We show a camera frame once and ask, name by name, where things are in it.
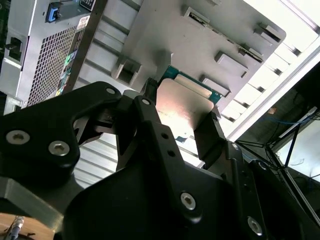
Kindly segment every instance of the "wooden surface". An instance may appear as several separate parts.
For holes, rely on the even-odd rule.
[[[14,215],[0,213],[0,233],[4,233],[10,227],[14,219]],[[25,236],[28,234],[35,234],[30,236],[30,238],[34,240],[53,240],[54,238],[54,233],[49,228],[29,217],[24,218],[24,224],[20,233]]]

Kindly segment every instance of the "blue connector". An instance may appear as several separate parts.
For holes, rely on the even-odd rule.
[[[60,10],[61,4],[59,2],[53,2],[49,4],[48,11],[46,13],[45,22],[53,23],[59,19],[58,13]]]
[[[57,18],[55,17],[55,13],[58,11],[58,8],[51,8],[50,10],[50,14],[49,14],[49,18],[48,18],[48,22],[54,22]]]

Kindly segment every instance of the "silver screw head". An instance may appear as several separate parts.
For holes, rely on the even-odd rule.
[[[147,99],[142,99],[142,102],[143,102],[144,104],[150,105],[150,102],[149,102]]]
[[[257,234],[258,236],[262,236],[262,228],[260,226],[260,224],[251,216],[248,216],[247,219],[248,225],[250,227],[250,229]]]
[[[239,147],[238,147],[238,145],[237,145],[237,144],[232,143],[231,145],[232,145],[232,147],[234,147],[234,149],[235,149],[235,150],[239,150]]]
[[[261,161],[258,162],[258,165],[260,166],[260,168],[262,168],[263,170],[267,170],[265,164]]]
[[[22,145],[29,142],[30,135],[22,130],[13,130],[7,133],[5,139],[10,144]]]
[[[191,194],[183,192],[180,196],[180,200],[188,210],[192,211],[196,208],[196,200],[191,196]]]
[[[67,155],[70,151],[69,145],[64,141],[53,141],[52,143],[50,143],[48,149],[52,155],[59,157]]]
[[[107,91],[108,93],[110,93],[110,94],[115,94],[115,93],[116,93],[116,91],[113,90],[113,89],[111,89],[111,88],[107,88],[106,91]]]

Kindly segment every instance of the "label sticker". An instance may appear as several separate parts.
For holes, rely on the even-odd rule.
[[[80,19],[78,26],[76,27],[77,30],[83,29],[88,25],[90,16],[84,16]]]

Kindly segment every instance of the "perforated metal panel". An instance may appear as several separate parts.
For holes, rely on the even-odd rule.
[[[57,90],[75,30],[74,26],[43,39],[28,106],[44,101]]]

